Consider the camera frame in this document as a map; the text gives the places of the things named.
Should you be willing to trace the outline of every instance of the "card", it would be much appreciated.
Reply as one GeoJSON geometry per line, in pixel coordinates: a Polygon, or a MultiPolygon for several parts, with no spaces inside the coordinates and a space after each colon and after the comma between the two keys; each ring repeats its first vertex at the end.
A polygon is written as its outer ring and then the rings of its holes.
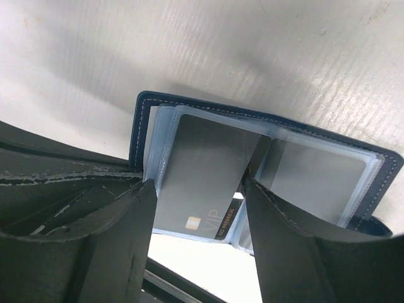
{"type": "Polygon", "coordinates": [[[289,203],[337,224],[365,168],[358,158],[274,139],[259,181],[289,203]]]}
{"type": "Polygon", "coordinates": [[[242,201],[234,201],[234,194],[261,137],[182,115],[158,194],[154,228],[224,239],[242,201]]]}

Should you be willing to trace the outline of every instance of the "wallet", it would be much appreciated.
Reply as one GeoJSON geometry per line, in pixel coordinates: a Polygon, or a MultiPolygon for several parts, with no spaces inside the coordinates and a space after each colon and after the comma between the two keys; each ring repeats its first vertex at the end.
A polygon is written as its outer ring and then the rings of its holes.
{"type": "Polygon", "coordinates": [[[254,254],[243,177],[337,226],[372,217],[403,165],[385,148],[264,112],[157,92],[138,96],[129,165],[155,181],[153,232],[254,254]]]}

